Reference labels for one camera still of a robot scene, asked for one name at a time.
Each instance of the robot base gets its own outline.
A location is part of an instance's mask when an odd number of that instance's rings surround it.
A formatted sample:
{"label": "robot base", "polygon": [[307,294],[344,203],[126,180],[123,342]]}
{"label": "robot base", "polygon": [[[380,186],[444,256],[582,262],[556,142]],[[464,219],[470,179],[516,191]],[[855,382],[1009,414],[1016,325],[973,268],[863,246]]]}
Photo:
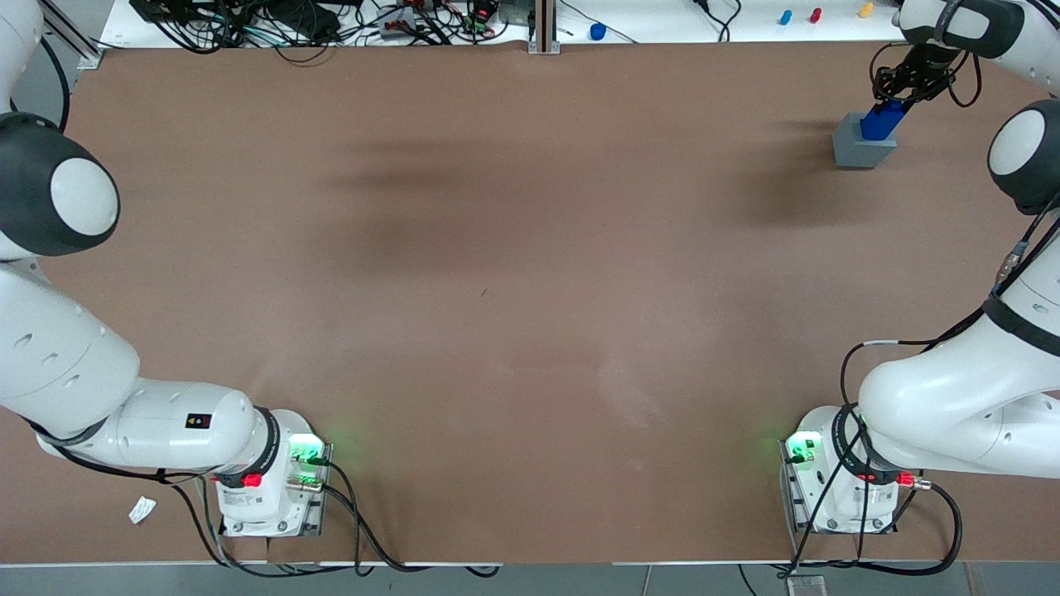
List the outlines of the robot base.
{"label": "robot base", "polygon": [[324,445],[300,415],[287,409],[271,414],[280,425],[278,453],[261,475],[261,484],[236,489],[217,484],[225,536],[319,536],[324,508],[321,487],[331,469],[305,463],[304,459],[330,458],[331,445]]}
{"label": "robot base", "polygon": [[[792,530],[801,533],[817,502],[824,498],[811,531],[817,533],[858,533],[862,529],[862,511],[865,507],[865,480],[842,469],[828,489],[823,489],[840,464],[838,454],[832,443],[832,421],[838,414],[836,406],[823,406],[811,410],[799,423],[798,431],[780,445],[781,491],[785,499]],[[856,428],[847,436],[852,437]],[[864,457],[861,445],[854,446],[859,457]],[[790,462],[793,458],[806,461]],[[866,533],[890,529],[890,521],[898,501],[898,485],[869,485],[868,511],[865,515]]]}

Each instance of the gray box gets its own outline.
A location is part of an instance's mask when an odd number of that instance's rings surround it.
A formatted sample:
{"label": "gray box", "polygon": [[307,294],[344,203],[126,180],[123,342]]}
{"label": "gray box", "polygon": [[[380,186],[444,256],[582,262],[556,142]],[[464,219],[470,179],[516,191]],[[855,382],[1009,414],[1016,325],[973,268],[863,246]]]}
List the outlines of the gray box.
{"label": "gray box", "polygon": [[825,576],[792,576],[788,578],[788,596],[828,596]]}
{"label": "gray box", "polygon": [[868,141],[862,137],[863,118],[865,112],[851,111],[832,133],[832,150],[835,152],[835,164],[840,168],[876,168],[898,146],[894,132],[882,141]]}

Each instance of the brown table surface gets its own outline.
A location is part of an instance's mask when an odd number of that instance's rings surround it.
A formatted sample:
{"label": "brown table surface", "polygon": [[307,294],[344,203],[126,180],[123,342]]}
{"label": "brown table surface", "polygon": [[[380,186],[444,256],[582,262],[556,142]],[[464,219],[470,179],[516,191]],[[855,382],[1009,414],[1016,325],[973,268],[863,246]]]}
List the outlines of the brown table surface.
{"label": "brown table surface", "polygon": [[[69,134],[122,221],[45,270],[143,375],[305,415],[401,559],[785,559],[776,441],[838,402],[851,345],[975,308],[1027,224],[985,157],[1041,93],[991,66],[974,107],[917,106],[882,168],[834,166],[877,47],[110,52]],[[172,491],[0,423],[3,562],[205,559]],[[1060,483],[932,477],[962,558],[1060,559]],[[349,560],[350,528],[332,508],[323,538],[240,554]],[[900,529],[867,556],[940,557],[948,512],[925,495]]]}

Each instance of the paper scrap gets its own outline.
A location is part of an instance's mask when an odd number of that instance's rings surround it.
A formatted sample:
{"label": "paper scrap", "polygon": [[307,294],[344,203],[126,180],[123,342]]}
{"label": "paper scrap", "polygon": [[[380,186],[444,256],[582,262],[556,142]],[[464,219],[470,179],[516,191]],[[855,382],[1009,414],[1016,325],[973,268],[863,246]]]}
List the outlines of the paper scrap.
{"label": "paper scrap", "polygon": [[140,501],[136,502],[136,507],[129,511],[129,521],[134,524],[139,524],[151,513],[156,505],[158,505],[157,501],[141,496]]}

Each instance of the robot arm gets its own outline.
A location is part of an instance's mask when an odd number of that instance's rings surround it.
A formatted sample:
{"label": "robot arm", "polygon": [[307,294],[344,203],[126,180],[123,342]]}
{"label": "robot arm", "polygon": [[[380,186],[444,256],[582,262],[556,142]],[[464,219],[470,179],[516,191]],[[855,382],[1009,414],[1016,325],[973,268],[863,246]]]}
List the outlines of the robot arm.
{"label": "robot arm", "polygon": [[[1022,1],[909,0],[899,24],[911,42],[968,50],[1046,90],[1060,77],[1060,33]],[[1021,212],[1052,208],[1060,193],[1060,101],[1009,119],[987,163]],[[969,329],[865,379],[859,403],[879,456],[901,469],[1060,478],[1060,402],[1044,393],[1060,388],[1057,271],[1060,244],[1050,242]]]}
{"label": "robot arm", "polygon": [[40,273],[37,257],[92,248],[120,215],[90,153],[42,118],[4,112],[41,29],[35,0],[0,2],[0,406],[53,455],[212,472],[230,534],[319,527],[326,471],[308,460],[324,445],[301,416],[218,385],[140,378],[136,350]]}
{"label": "robot arm", "polygon": [[907,0],[898,13],[898,25],[911,43],[967,50],[1046,91],[1060,88],[1060,34],[1029,2]]}
{"label": "robot arm", "polygon": [[[891,82],[938,90],[933,82],[952,75],[956,55],[946,50],[967,50],[1056,91],[1058,19],[1023,0],[905,0],[897,23],[915,64]],[[1060,100],[1009,119],[987,164],[1021,212],[1060,208]],[[1060,243],[1049,238],[1058,229],[1022,264],[1026,245],[1017,245],[967,329],[866,376],[852,410],[866,440],[852,444],[861,431],[848,409],[818,407],[802,419],[784,443],[796,520],[824,532],[886,531],[903,470],[1060,478],[1060,401],[1045,393],[1060,388]]]}

